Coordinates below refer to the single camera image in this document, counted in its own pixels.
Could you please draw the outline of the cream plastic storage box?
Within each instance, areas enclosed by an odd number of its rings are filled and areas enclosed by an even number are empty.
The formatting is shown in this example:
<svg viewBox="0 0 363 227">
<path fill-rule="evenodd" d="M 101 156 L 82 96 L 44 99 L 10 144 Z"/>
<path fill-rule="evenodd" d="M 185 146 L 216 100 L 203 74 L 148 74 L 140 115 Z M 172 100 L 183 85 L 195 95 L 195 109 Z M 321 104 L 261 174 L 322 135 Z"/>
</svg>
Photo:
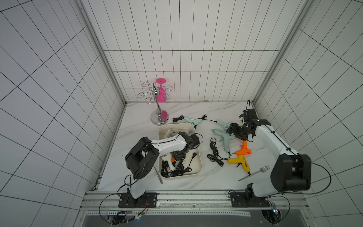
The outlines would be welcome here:
<svg viewBox="0 0 363 227">
<path fill-rule="evenodd" d="M 158 130 L 158 136 L 159 139 L 163 139 L 164 135 L 167 130 L 170 128 L 172 129 L 189 129 L 195 132 L 194 126 L 190 123 L 180 123 L 180 124 L 166 124 L 159 128 Z M 184 169 L 187 167 L 190 167 L 189 172 L 185 172 L 183 175 L 175 175 L 172 176 L 171 172 L 166 172 L 162 169 L 162 157 L 158 160 L 158 170 L 163 179 L 179 179 L 179 178 L 186 178 L 186 177 L 192 177 L 199 174 L 202 170 L 202 161 L 199 155 L 199 148 L 190 150 L 184 159 L 182 159 L 182 165 L 184 166 Z"/>
</svg>

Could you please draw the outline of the mint green glue gun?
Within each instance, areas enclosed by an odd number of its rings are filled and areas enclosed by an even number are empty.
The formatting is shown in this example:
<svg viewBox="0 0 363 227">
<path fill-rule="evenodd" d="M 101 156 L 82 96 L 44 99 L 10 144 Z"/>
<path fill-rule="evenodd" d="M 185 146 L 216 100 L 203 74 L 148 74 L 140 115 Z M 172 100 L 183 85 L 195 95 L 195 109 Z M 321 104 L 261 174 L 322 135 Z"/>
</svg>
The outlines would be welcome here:
<svg viewBox="0 0 363 227">
<path fill-rule="evenodd" d="M 235 136 L 219 129 L 212 129 L 211 131 L 214 135 L 221 137 L 220 142 L 223 143 L 225 152 L 230 153 L 229 141 L 234 140 Z"/>
</svg>

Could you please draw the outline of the small mint glue gun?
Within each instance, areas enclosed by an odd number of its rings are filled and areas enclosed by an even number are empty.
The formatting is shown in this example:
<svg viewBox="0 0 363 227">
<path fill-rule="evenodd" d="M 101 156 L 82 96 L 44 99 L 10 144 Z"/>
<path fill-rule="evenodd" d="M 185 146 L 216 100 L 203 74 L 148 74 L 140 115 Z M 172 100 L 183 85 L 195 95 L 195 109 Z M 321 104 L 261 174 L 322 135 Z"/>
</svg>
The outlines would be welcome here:
<svg viewBox="0 0 363 227">
<path fill-rule="evenodd" d="M 196 129 L 197 125 L 202 122 L 202 119 L 199 118 L 189 118 L 188 116 L 184 116 L 184 120 L 194 126 L 194 129 Z"/>
</svg>

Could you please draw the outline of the white glue gun orange trigger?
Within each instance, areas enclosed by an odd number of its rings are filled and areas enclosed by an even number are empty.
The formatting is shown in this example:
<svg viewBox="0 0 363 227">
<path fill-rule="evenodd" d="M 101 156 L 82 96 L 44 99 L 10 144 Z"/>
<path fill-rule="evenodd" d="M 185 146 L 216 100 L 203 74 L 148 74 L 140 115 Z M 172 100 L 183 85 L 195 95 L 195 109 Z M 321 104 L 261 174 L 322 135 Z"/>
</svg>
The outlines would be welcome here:
<svg viewBox="0 0 363 227">
<path fill-rule="evenodd" d="M 175 166 L 173 165 L 174 158 L 171 154 L 166 154 L 162 156 L 162 169 L 166 172 L 175 171 Z"/>
</svg>

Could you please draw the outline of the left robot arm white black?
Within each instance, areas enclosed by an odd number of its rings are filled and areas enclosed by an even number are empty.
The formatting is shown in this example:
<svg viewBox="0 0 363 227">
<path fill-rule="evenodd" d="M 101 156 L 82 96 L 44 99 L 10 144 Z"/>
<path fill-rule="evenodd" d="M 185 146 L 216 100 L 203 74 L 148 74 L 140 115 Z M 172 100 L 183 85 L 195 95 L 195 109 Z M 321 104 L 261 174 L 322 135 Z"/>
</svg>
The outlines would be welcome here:
<svg viewBox="0 0 363 227">
<path fill-rule="evenodd" d="M 191 162 L 185 165 L 183 162 L 189 151 L 198 148 L 199 145 L 198 133 L 188 135 L 180 131 L 173 137 L 157 141 L 143 137 L 126 155 L 126 167 L 136 183 L 150 173 L 159 158 L 167 158 L 168 161 L 174 159 L 175 165 L 170 163 L 166 173 L 171 177 L 182 176 L 192 171 Z"/>
</svg>

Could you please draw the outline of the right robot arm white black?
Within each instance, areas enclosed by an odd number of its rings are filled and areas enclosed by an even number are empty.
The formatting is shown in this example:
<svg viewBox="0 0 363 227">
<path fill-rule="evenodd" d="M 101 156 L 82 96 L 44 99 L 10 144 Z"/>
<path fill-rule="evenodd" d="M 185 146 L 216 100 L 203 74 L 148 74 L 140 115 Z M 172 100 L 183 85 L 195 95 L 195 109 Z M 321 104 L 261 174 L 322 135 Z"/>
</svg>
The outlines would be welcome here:
<svg viewBox="0 0 363 227">
<path fill-rule="evenodd" d="M 258 137 L 275 159 L 270 177 L 249 184 L 245 193 L 248 198 L 265 198 L 277 193 L 307 191 L 311 187 L 311 159 L 291 148 L 273 129 L 266 119 L 252 119 L 240 126 L 232 123 L 228 132 L 246 141 L 249 135 Z"/>
</svg>

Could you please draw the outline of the yellow glue gun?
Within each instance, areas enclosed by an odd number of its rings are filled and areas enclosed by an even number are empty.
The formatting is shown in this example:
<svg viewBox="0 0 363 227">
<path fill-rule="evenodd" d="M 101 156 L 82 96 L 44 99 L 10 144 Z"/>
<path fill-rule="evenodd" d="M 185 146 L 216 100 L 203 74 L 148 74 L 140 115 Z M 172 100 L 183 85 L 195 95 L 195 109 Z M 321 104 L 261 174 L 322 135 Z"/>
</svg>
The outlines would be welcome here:
<svg viewBox="0 0 363 227">
<path fill-rule="evenodd" d="M 237 158 L 229 158 L 228 163 L 231 164 L 237 164 L 237 166 L 241 165 L 244 169 L 244 171 L 248 174 L 248 176 L 251 176 L 251 170 L 250 166 L 245 159 L 244 155 L 238 155 Z"/>
</svg>

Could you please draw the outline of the silver fork left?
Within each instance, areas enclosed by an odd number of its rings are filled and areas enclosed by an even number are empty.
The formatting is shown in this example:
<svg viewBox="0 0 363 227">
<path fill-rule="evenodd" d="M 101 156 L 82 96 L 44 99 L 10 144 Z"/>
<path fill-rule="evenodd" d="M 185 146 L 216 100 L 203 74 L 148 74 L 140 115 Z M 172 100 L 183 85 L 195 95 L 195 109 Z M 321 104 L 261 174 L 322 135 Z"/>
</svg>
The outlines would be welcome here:
<svg viewBox="0 0 363 227">
<path fill-rule="evenodd" d="M 157 173 L 157 176 L 158 176 L 158 178 L 159 178 L 160 183 L 161 183 L 161 184 L 164 184 L 163 179 L 162 179 L 162 177 L 161 177 L 161 175 L 160 175 L 160 173 L 159 173 L 159 171 L 157 170 L 157 168 L 156 168 L 156 167 L 154 167 L 154 170 L 155 170 L 155 171 L 156 171 L 156 173 Z"/>
</svg>

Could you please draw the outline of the silver fork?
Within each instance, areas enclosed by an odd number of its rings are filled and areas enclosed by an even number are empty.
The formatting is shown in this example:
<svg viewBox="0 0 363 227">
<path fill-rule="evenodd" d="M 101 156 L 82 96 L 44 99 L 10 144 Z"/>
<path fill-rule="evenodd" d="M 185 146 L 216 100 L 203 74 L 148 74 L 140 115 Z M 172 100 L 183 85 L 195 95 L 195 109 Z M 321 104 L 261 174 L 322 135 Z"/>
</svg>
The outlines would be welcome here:
<svg viewBox="0 0 363 227">
<path fill-rule="evenodd" d="M 245 180 L 245 179 L 247 179 L 247 178 L 250 178 L 250 177 L 252 177 L 252 176 L 254 176 L 254 175 L 258 174 L 258 173 L 265 173 L 265 172 L 267 172 L 268 170 L 270 170 L 270 166 L 264 166 L 264 167 L 260 168 L 260 170 L 258 170 L 258 171 L 256 171 L 256 172 L 254 172 L 254 173 L 250 174 L 249 176 L 246 176 L 246 177 L 243 177 L 243 178 L 239 179 L 239 180 L 238 180 L 238 182 L 239 182 L 239 181 L 242 181 L 242 180 Z"/>
<path fill-rule="evenodd" d="M 160 173 L 159 173 L 159 171 L 157 170 L 157 168 L 156 168 L 156 167 L 154 167 L 154 170 L 155 170 L 155 171 L 156 171 L 156 173 L 157 173 L 157 176 L 158 176 L 158 178 L 159 178 L 160 183 L 161 183 L 161 184 L 164 184 L 163 179 L 162 179 L 162 177 L 161 177 L 161 175 L 160 175 Z"/>
</svg>

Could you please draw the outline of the chrome cup holder stand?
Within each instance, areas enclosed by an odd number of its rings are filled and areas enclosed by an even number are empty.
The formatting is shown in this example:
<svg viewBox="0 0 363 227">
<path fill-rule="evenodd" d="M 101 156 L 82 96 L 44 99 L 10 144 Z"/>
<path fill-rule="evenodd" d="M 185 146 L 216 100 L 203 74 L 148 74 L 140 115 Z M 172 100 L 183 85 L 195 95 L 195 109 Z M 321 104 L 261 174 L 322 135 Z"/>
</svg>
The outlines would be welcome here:
<svg viewBox="0 0 363 227">
<path fill-rule="evenodd" d="M 145 98 L 146 103 L 148 103 L 148 104 L 156 103 L 156 105 L 157 105 L 157 95 L 159 94 L 159 91 L 158 91 L 158 85 L 157 85 L 156 81 L 153 84 L 151 84 L 149 82 L 144 82 L 141 84 L 141 86 L 144 89 L 148 89 L 148 91 L 140 92 L 137 95 L 137 98 Z M 173 89 L 174 89 L 172 86 L 166 85 L 166 83 L 163 85 L 163 88 L 165 89 L 166 93 L 167 93 L 167 91 L 173 91 Z M 154 125 L 159 125 L 159 126 L 165 125 L 169 120 L 169 114 L 168 114 L 168 120 L 166 123 L 160 122 L 159 117 L 157 115 L 157 109 L 156 109 L 156 111 L 154 111 L 151 114 L 150 120 L 151 120 L 152 124 L 154 124 Z"/>
</svg>

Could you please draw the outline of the silver fork right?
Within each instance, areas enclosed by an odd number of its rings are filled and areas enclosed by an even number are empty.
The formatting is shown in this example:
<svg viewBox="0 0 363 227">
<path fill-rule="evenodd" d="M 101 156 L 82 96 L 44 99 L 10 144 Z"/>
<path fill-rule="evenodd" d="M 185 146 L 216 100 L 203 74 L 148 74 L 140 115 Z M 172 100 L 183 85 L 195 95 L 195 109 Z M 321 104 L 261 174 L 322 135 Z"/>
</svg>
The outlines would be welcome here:
<svg viewBox="0 0 363 227">
<path fill-rule="evenodd" d="M 254 176 L 254 175 L 258 174 L 258 173 L 265 173 L 265 172 L 267 172 L 268 170 L 270 170 L 270 166 L 264 166 L 264 167 L 260 168 L 260 170 L 258 170 L 258 171 L 256 171 L 256 172 L 254 172 L 254 173 L 250 174 L 249 176 L 246 176 L 246 177 L 243 177 L 243 178 L 239 179 L 239 180 L 238 180 L 238 182 L 239 182 L 239 181 L 242 181 L 242 180 L 245 180 L 245 179 L 247 179 L 247 178 L 250 178 L 250 177 L 252 177 L 252 176 Z"/>
</svg>

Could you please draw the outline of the pink wine glass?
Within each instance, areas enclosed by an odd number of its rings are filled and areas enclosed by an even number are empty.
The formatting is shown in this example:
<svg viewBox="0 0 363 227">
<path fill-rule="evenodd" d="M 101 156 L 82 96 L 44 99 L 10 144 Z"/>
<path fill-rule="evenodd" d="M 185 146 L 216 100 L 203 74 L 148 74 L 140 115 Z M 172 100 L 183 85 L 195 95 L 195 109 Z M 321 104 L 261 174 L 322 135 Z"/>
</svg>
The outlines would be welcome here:
<svg viewBox="0 0 363 227">
<path fill-rule="evenodd" d="M 156 83 L 158 85 L 158 91 L 159 94 L 157 95 L 157 115 L 159 117 L 159 121 L 166 123 L 168 120 L 168 113 L 161 109 L 160 103 L 164 103 L 167 101 L 167 93 L 165 92 L 165 89 L 163 88 L 163 85 L 166 83 L 166 79 L 164 78 L 157 78 Z"/>
</svg>

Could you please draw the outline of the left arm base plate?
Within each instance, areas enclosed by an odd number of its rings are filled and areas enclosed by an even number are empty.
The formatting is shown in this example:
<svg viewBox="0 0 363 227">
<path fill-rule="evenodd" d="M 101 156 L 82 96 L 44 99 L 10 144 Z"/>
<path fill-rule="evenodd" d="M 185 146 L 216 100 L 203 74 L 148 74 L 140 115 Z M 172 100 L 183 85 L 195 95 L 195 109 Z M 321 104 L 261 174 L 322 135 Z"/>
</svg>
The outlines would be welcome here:
<svg viewBox="0 0 363 227">
<path fill-rule="evenodd" d="M 157 193 L 144 193 L 139 198 L 134 199 L 130 192 L 121 193 L 119 208 L 155 208 L 157 206 Z"/>
</svg>

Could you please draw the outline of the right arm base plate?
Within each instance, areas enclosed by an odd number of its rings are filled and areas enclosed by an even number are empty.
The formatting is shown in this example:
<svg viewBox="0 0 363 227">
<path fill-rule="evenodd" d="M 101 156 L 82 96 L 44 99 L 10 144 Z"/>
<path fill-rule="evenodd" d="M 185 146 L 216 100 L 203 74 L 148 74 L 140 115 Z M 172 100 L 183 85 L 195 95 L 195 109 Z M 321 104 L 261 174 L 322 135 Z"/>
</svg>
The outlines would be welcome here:
<svg viewBox="0 0 363 227">
<path fill-rule="evenodd" d="M 228 197 L 233 208 L 268 208 L 270 203 L 266 198 L 255 197 L 247 193 L 230 191 Z"/>
</svg>

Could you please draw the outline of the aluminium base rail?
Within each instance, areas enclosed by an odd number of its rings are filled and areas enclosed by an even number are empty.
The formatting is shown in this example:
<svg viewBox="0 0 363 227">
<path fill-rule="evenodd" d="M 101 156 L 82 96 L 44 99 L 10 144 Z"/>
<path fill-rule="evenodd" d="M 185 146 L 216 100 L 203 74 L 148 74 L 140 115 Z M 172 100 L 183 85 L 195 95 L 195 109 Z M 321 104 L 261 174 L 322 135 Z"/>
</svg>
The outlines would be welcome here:
<svg viewBox="0 0 363 227">
<path fill-rule="evenodd" d="M 86 192 L 80 206 L 85 215 L 115 215 L 125 211 L 129 215 L 144 212 L 145 215 L 235 215 L 249 217 L 262 207 L 233 207 L 236 199 L 229 191 L 157 191 L 149 205 L 119 208 L 120 197 L 114 191 Z"/>
</svg>

